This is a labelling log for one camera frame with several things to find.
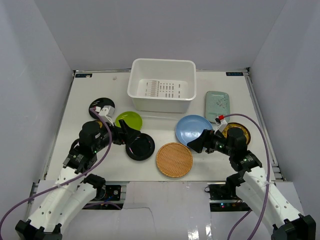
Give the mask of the lime green round plate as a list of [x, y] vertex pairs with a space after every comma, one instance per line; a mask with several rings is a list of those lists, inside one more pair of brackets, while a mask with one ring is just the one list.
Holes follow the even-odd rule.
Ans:
[[137, 131], [140, 131], [143, 126], [142, 117], [134, 111], [125, 111], [119, 114], [115, 119], [115, 125], [117, 127], [120, 127], [119, 120], [124, 120], [130, 128]]

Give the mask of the black bowl with striped rim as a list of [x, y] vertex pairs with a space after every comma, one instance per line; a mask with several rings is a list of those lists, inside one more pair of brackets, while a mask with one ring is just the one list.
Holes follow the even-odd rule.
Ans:
[[155, 151], [153, 138], [141, 133], [131, 143], [125, 145], [126, 154], [134, 161], [145, 161], [150, 158]]

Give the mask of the blue round plate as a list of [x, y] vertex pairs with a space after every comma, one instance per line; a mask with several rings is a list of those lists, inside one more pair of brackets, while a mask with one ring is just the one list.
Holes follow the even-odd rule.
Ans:
[[197, 139], [203, 130], [213, 130], [212, 124], [203, 116], [186, 115], [181, 118], [175, 127], [175, 135], [177, 140], [187, 146], [187, 144]]

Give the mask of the yellow patterned plate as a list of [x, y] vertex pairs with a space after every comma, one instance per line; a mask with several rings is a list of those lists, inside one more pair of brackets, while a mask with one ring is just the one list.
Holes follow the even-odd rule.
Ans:
[[239, 128], [243, 131], [243, 134], [246, 138], [246, 144], [249, 145], [251, 142], [251, 134], [249, 132], [249, 130], [243, 125], [240, 124], [238, 122], [230, 122], [227, 124], [227, 126], [224, 128], [224, 130], [222, 131], [223, 136], [226, 138], [227, 137], [227, 132], [229, 129], [232, 128]]

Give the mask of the light green rectangular plate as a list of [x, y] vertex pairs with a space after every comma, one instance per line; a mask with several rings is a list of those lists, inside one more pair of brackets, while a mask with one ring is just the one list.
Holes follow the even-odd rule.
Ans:
[[229, 115], [230, 97], [226, 92], [208, 91], [205, 95], [205, 118], [212, 124], [220, 115]]

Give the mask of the woven bamboo round plate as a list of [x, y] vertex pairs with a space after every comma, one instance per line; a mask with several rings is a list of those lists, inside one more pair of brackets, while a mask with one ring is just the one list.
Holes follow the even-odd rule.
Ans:
[[181, 178], [192, 169], [193, 155], [185, 145], [170, 142], [158, 150], [156, 166], [163, 175], [169, 178]]

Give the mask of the black round plate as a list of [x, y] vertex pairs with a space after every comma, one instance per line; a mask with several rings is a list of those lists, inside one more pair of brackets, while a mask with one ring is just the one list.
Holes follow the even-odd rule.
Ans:
[[88, 112], [89, 112], [89, 115], [93, 118], [93, 119], [98, 119], [98, 117], [92, 113], [90, 111], [90, 109], [95, 109], [96, 107], [100, 107], [101, 109], [105, 106], [111, 106], [111, 110], [109, 111], [108, 113], [108, 116], [109, 117], [112, 117], [114, 115], [114, 112], [115, 112], [115, 109], [116, 109], [116, 106], [115, 106], [115, 103], [110, 99], [110, 98], [107, 98], [107, 97], [100, 97], [100, 98], [97, 98], [96, 100], [94, 100], [90, 105], [89, 105], [89, 108], [88, 108]]

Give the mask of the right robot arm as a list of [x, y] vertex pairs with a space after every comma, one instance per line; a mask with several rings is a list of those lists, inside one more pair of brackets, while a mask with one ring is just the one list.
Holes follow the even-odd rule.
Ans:
[[219, 131], [204, 130], [188, 147], [197, 153], [215, 151], [229, 157], [235, 174], [226, 181], [226, 195], [240, 198], [259, 217], [273, 240], [314, 240], [316, 222], [294, 208], [267, 179], [259, 159], [248, 150], [247, 140], [240, 128], [231, 128], [227, 136]]

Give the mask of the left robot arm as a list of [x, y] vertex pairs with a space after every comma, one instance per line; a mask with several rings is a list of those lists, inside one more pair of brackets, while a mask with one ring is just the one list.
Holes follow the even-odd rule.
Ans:
[[15, 231], [22, 240], [60, 240], [64, 227], [91, 200], [105, 196], [106, 180], [91, 171], [98, 166], [97, 154], [112, 144], [131, 144], [141, 132], [100, 120], [82, 125], [72, 144], [55, 185], [45, 190], [46, 197], [26, 221], [20, 220]]

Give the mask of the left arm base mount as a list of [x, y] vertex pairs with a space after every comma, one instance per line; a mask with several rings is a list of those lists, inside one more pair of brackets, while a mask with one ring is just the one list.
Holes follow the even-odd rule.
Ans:
[[126, 186], [109, 184], [83, 207], [84, 210], [121, 210], [126, 198]]

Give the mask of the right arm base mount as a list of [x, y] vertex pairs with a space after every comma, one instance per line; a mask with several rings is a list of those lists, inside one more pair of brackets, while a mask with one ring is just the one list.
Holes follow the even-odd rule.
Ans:
[[215, 212], [247, 212], [249, 206], [240, 198], [232, 195], [224, 182], [207, 184], [204, 192], [209, 195], [209, 206]]

